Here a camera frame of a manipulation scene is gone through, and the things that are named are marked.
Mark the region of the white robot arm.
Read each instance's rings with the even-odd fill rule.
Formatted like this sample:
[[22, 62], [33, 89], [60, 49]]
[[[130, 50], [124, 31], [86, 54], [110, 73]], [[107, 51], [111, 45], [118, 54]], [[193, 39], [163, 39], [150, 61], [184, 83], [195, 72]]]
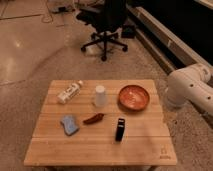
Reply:
[[181, 108], [191, 101], [213, 116], [213, 87], [210, 68], [196, 63], [171, 72], [167, 77], [165, 101], [173, 108]]

